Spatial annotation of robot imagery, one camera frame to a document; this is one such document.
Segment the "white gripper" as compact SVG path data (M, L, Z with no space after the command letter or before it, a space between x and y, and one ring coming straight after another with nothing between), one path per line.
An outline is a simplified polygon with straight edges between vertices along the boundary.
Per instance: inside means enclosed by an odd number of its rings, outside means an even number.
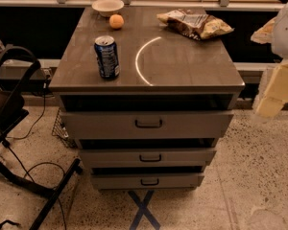
M272 52L284 59L272 72L268 84L260 91L254 114L263 119L274 118L288 103L288 2L276 18L255 31L251 41L259 44L272 42Z

